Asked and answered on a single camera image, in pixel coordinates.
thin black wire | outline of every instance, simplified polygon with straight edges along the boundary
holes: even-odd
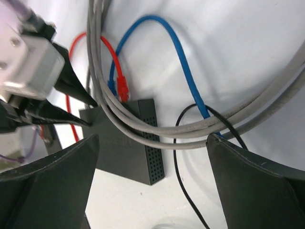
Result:
[[[179,115],[177,122],[176,122],[176,126],[179,126],[181,119],[183,118],[183,116],[185,115],[185,113],[190,110],[191,108],[195,107],[196,104],[192,104],[189,105],[187,108],[185,108],[181,114]],[[247,149],[247,146],[245,145],[244,141],[242,140],[242,138],[240,137],[240,135],[238,134],[238,132],[235,130],[235,128],[232,126],[232,124],[226,120],[225,117],[223,117],[220,113],[218,113],[217,111],[215,111],[214,109],[210,108],[209,106],[206,106],[206,108],[215,116],[217,117],[223,124],[226,125],[226,127],[231,131],[231,133],[234,135],[234,137],[238,140],[239,144],[242,146],[242,148]],[[177,153],[176,150],[173,151],[173,161],[174,161],[174,165],[175,165],[175,171],[176,171],[176,175],[178,178],[178,182],[179,185],[182,189],[182,192],[184,193],[187,201],[190,203],[191,207],[193,208],[193,210],[195,211],[196,215],[198,216],[199,220],[202,222],[202,224],[205,226],[206,229],[210,229],[208,224],[205,222],[203,216],[201,215],[200,211],[198,210],[197,206],[194,204],[194,202],[192,201],[192,199],[190,198],[189,194],[187,193],[187,191],[185,190],[185,187],[182,183],[181,177],[180,177],[180,173],[179,173],[179,169],[178,169],[178,162],[177,162]]]

wire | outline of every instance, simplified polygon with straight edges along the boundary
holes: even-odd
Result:
[[[189,85],[190,91],[192,93],[192,96],[198,106],[198,109],[202,115],[203,118],[208,118],[210,117],[210,114],[208,113],[204,101],[201,98],[199,91],[196,87],[196,84],[194,82],[192,73],[191,73],[191,69],[189,67],[189,64],[187,62],[187,59],[185,57],[184,51],[183,51],[183,47],[179,41],[178,36],[176,35],[175,31],[172,29],[172,27],[169,25],[169,23],[164,20],[163,18],[157,16],[157,15],[147,15],[144,17],[139,18],[128,30],[127,32],[123,35],[120,43],[118,44],[118,47],[116,49],[116,54],[119,56],[124,44],[126,43],[127,39],[130,37],[130,35],[134,32],[134,30],[143,22],[145,21],[156,21],[158,23],[160,23],[169,33],[173,44],[176,48],[187,84]],[[113,75],[114,75],[114,63],[111,64],[111,68],[110,68],[110,76],[109,76],[109,82],[113,82]]]
[[[32,154],[34,153],[34,149],[35,149],[35,146],[36,146],[37,135],[39,135],[39,130],[36,128],[35,131],[34,131],[34,136],[33,136],[33,140],[32,140],[30,150],[25,156],[21,156],[19,158],[11,158],[11,157],[7,157],[7,156],[4,156],[4,155],[0,154],[0,158],[5,160],[5,161],[19,162],[20,164],[24,163],[24,161],[26,159],[30,158],[32,156]]]
[[[70,60],[72,60],[76,45],[85,36],[86,36],[86,32],[82,32],[72,42],[71,48],[69,50],[69,59]],[[105,37],[101,36],[100,39],[105,44],[105,46],[108,48],[108,50],[109,50],[109,52],[110,52],[110,54],[113,58],[113,61],[115,63],[115,66],[116,66],[119,77],[123,78],[124,76],[123,76],[122,68],[121,68],[121,65],[120,65],[120,61],[119,61],[119,58],[117,57],[117,55],[115,54],[114,49],[112,48],[111,44],[109,43],[109,41],[107,41],[107,39]],[[67,106],[67,111],[69,113],[71,113],[70,97],[68,95],[66,95],[66,106]],[[72,129],[73,135],[74,135],[74,139],[75,139],[76,142],[78,142],[80,139],[77,135],[75,126],[73,124],[70,124],[70,126],[71,126],[71,129]]]
[[[179,126],[182,118],[184,117],[184,115],[186,114],[186,112],[188,110],[190,110],[191,108],[195,107],[196,104],[192,104],[192,105],[189,105],[187,108],[185,108],[181,114],[179,115],[178,119],[177,119],[177,122],[176,122],[176,126]],[[238,140],[239,144],[242,146],[243,149],[246,149],[247,150],[247,146],[246,144],[244,143],[244,141],[242,140],[242,138],[239,136],[238,132],[234,129],[234,127],[230,124],[230,122],[228,122],[228,120],[226,120],[226,118],[224,118],[220,113],[218,113],[217,111],[215,111],[214,109],[212,109],[211,107],[209,106],[206,106],[207,109],[214,115],[216,116],[217,118],[220,119],[221,122],[223,122],[227,128],[232,132],[232,134],[236,137],[236,139]],[[174,144],[177,143],[177,139],[175,138],[173,140]],[[194,204],[193,200],[191,199],[191,197],[189,196],[189,194],[187,193],[184,185],[183,185],[183,182],[182,182],[182,179],[181,179],[181,176],[180,176],[180,172],[179,172],[179,168],[178,168],[178,162],[177,162],[177,153],[176,153],[176,150],[173,151],[173,162],[174,162],[174,165],[175,165],[175,171],[176,171],[176,175],[177,175],[177,179],[178,179],[178,182],[179,182],[179,185],[182,189],[182,192],[184,193],[187,201],[190,203],[192,209],[194,210],[194,212],[196,213],[196,215],[198,216],[199,220],[202,222],[202,224],[207,228],[209,229],[209,226],[207,225],[207,223],[205,222],[202,214],[200,213],[200,211],[198,210],[197,206]]]
[[[97,0],[96,9],[102,5],[102,0]],[[90,75],[93,81],[94,93],[98,104],[111,122],[125,135],[131,139],[154,148],[161,149],[193,149],[205,147],[206,140],[197,140],[188,143],[163,143],[145,139],[135,133],[135,130],[155,134],[162,137],[170,138],[197,138],[222,131],[226,126],[220,120],[212,116],[199,122],[181,125],[176,127],[155,127],[144,123],[131,112],[129,112],[113,95],[104,80],[102,67],[99,60],[101,59],[101,50],[98,49],[99,34],[101,33],[101,15],[99,11],[93,12],[94,1],[89,0],[88,20],[87,20],[87,50],[89,59]],[[237,128],[238,132],[244,133],[257,126],[260,120],[264,121],[271,117],[275,112],[284,106],[295,94],[304,86],[305,72],[296,75],[302,67],[305,60],[305,41],[299,50],[293,56],[288,65],[275,77],[265,88],[258,91],[242,103],[235,105],[229,110],[222,113],[231,124],[236,125],[243,122],[252,115],[259,114],[264,106],[272,104],[263,111],[262,115],[256,116],[254,123],[247,122],[242,125],[242,129]],[[226,139],[233,136],[230,133],[224,134]]]

blue ethernet cable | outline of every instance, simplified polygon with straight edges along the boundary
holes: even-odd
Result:
[[[186,81],[187,81],[187,84],[189,85],[189,88],[190,88],[190,91],[192,93],[192,96],[196,102],[196,105],[198,106],[198,109],[202,115],[203,118],[209,118],[210,117],[210,114],[208,113],[208,110],[204,104],[204,101],[203,99],[201,98],[200,94],[199,94],[199,91],[196,87],[196,84],[194,82],[194,79],[193,79],[193,76],[192,76],[192,73],[191,73],[191,70],[190,70],[190,67],[189,67],[189,64],[187,62],[187,59],[185,57],[185,54],[184,54],[184,51],[183,51],[183,48],[182,48],[182,45],[175,33],[175,31],[172,29],[172,27],[169,25],[169,23],[164,20],[163,18],[157,16],[157,15],[146,15],[146,16],[143,16],[141,18],[139,18],[128,30],[127,32],[124,34],[124,36],[122,37],[117,49],[116,49],[116,54],[117,56],[119,56],[124,44],[126,43],[127,39],[130,37],[130,35],[132,34],[132,32],[143,22],[145,21],[156,21],[158,23],[160,23],[166,30],[167,32],[169,33],[172,41],[173,41],[173,44],[176,48],[176,51],[177,51],[177,54],[178,54],[178,57],[179,57],[179,60],[180,60],[180,63],[181,63],[181,66],[182,66],[182,69],[183,69],[183,72],[184,72],[184,75],[185,75],[185,78],[186,78]],[[112,62],[111,64],[111,68],[110,68],[110,76],[109,76],[109,81],[108,81],[108,86],[110,88],[110,90],[112,91],[112,93],[114,95],[116,95],[116,89],[115,89],[115,83],[114,83],[114,79],[113,79],[113,76],[114,76],[114,62]]]

perforated side panel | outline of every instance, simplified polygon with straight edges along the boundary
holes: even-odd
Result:
[[[143,121],[149,125],[157,126],[156,117],[148,117],[143,119]],[[153,134],[143,133],[143,137],[152,141],[160,141],[159,136]],[[145,146],[145,148],[147,163],[149,166],[149,177],[151,184],[154,184],[164,178],[162,152],[160,149],[152,148],[149,146]]]

black box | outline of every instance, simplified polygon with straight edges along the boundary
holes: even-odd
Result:
[[[157,126],[153,99],[131,101],[123,104],[136,117],[147,124]],[[153,185],[164,178],[160,149],[144,146],[124,135],[108,119],[101,107],[80,111],[81,119],[91,123],[83,127],[84,137],[98,134],[100,154],[97,169],[104,170],[144,184]],[[137,131],[146,139],[160,141],[153,134]]]

